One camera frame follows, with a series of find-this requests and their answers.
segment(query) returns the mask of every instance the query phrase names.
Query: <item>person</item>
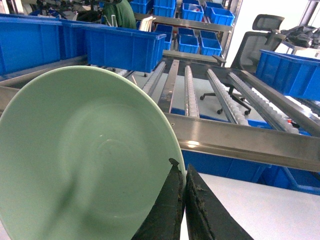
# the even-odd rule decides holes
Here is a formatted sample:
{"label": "person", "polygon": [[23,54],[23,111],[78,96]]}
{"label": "person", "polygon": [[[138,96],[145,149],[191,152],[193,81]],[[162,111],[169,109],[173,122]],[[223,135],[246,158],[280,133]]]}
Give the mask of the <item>person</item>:
{"label": "person", "polygon": [[118,27],[137,29],[134,11],[128,0],[105,3],[102,13],[109,23],[112,23],[111,15],[115,15]]}

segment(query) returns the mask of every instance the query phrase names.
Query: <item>blue storage bin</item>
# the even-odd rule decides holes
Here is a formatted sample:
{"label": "blue storage bin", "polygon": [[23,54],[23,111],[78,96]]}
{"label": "blue storage bin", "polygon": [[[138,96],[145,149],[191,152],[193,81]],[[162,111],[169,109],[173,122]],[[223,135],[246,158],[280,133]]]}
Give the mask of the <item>blue storage bin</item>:
{"label": "blue storage bin", "polygon": [[213,24],[231,26],[234,22],[235,15],[229,10],[212,7],[208,11],[211,13],[208,17],[210,17]]}
{"label": "blue storage bin", "polygon": [[171,32],[161,32],[155,30],[156,33],[159,34],[166,34],[166,37],[164,39],[164,49],[165,50],[170,50],[171,49],[171,42],[172,42],[172,33]]}
{"label": "blue storage bin", "polygon": [[196,36],[195,31],[191,28],[178,27],[178,35]]}
{"label": "blue storage bin", "polygon": [[218,40],[201,38],[201,54],[212,56],[220,56],[222,48]]}
{"label": "blue storage bin", "polygon": [[222,6],[220,3],[214,3],[214,2],[204,2],[204,15],[207,17],[211,17],[212,8],[217,8],[217,9],[223,9],[224,6]]}
{"label": "blue storage bin", "polygon": [[255,75],[283,95],[320,100],[320,59],[261,50]]}
{"label": "blue storage bin", "polygon": [[0,75],[60,60],[59,21],[0,17]]}
{"label": "blue storage bin", "polygon": [[259,182],[282,189],[320,195],[320,181],[304,170],[273,165],[262,173]]}
{"label": "blue storage bin", "polygon": [[202,39],[213,39],[213,40],[218,40],[217,35],[213,31],[203,31],[200,30],[199,37]]}
{"label": "blue storage bin", "polygon": [[154,0],[154,5],[158,7],[176,8],[176,0]]}
{"label": "blue storage bin", "polygon": [[173,18],[176,9],[174,7],[165,7],[165,6],[153,6],[154,15]]}
{"label": "blue storage bin", "polygon": [[64,19],[60,19],[60,21],[62,22],[62,27],[59,28],[61,59],[71,59],[86,55],[86,33],[83,26],[93,23]]}
{"label": "blue storage bin", "polygon": [[185,167],[192,164],[203,174],[256,183],[270,164],[182,150]]}
{"label": "blue storage bin", "polygon": [[152,6],[154,5],[154,0],[150,0],[147,3],[137,3],[132,1],[130,2],[130,5],[134,13],[146,14],[147,12],[149,12],[150,9],[152,9]]}
{"label": "blue storage bin", "polygon": [[89,64],[150,73],[161,60],[165,34],[97,25],[84,27]]}
{"label": "blue storage bin", "polygon": [[200,6],[200,2],[198,0],[182,0],[183,4],[194,4]]}
{"label": "blue storage bin", "polygon": [[178,50],[180,52],[196,54],[198,52],[199,43],[195,36],[180,35]]}
{"label": "blue storage bin", "polygon": [[202,6],[189,4],[189,3],[182,3],[182,18],[193,20],[193,21],[202,21],[204,17],[204,9]]}
{"label": "blue storage bin", "polygon": [[172,34],[174,27],[170,25],[164,25],[164,24],[157,24],[155,27],[156,32],[161,32],[161,33],[170,33]]}
{"label": "blue storage bin", "polygon": [[135,4],[147,4],[148,0],[133,0],[131,1],[131,3],[135,3]]}

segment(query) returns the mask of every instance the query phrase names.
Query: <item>plate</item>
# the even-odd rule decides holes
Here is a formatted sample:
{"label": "plate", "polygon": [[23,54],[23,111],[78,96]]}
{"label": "plate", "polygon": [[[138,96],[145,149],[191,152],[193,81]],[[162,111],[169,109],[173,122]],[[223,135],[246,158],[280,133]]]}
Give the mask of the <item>plate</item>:
{"label": "plate", "polygon": [[69,66],[28,83],[0,118],[0,217],[12,240],[127,240],[176,159],[153,100],[104,69]]}

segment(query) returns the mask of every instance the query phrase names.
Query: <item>white table surface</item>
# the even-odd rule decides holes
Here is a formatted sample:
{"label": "white table surface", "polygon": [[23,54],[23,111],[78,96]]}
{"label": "white table surface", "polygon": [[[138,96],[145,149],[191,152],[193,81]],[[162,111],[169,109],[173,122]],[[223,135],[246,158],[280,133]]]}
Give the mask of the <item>white table surface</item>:
{"label": "white table surface", "polygon": [[[320,196],[200,175],[231,216],[255,240],[320,239]],[[189,239],[185,215],[180,239]],[[9,240],[2,224],[0,240]]]}

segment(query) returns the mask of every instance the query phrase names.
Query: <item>black office chair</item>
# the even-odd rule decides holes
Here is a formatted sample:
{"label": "black office chair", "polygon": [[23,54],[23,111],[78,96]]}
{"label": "black office chair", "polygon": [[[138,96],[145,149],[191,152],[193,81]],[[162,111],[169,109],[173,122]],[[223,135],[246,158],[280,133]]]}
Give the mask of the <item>black office chair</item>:
{"label": "black office chair", "polygon": [[[286,36],[280,34],[279,31],[284,19],[285,18],[281,16],[259,14],[252,25],[252,29],[257,31],[247,31],[244,34],[238,52],[231,64],[231,68],[245,70],[254,74],[259,63],[260,50],[275,51],[286,38]],[[231,84],[225,85],[230,88],[228,93],[231,98],[247,109],[244,114],[250,114],[251,108],[244,102],[245,99],[233,94],[235,87]],[[212,92],[205,93],[200,97],[200,100],[203,100],[205,96],[215,96],[215,94]]]}

